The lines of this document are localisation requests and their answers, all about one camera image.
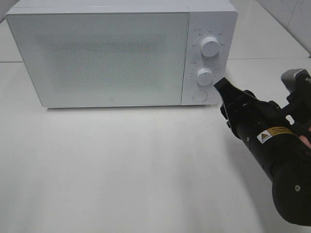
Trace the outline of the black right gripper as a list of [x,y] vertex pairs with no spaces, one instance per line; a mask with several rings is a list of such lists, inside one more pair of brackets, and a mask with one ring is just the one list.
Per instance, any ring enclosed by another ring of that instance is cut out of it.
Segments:
[[[290,130],[288,121],[281,116],[275,102],[261,101],[250,91],[241,91],[227,78],[220,79],[214,87],[221,96],[220,109],[227,126],[247,148],[252,148],[254,144],[266,144],[270,140],[278,147],[297,145],[298,137]],[[260,134],[273,127],[284,127],[285,133],[262,139]]]

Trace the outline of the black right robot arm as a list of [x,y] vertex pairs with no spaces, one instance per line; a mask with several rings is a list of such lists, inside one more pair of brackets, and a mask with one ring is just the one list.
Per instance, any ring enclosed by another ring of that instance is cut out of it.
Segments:
[[221,112],[272,182],[274,205],[289,223],[311,224],[311,150],[292,131],[274,101],[250,91],[220,91]]

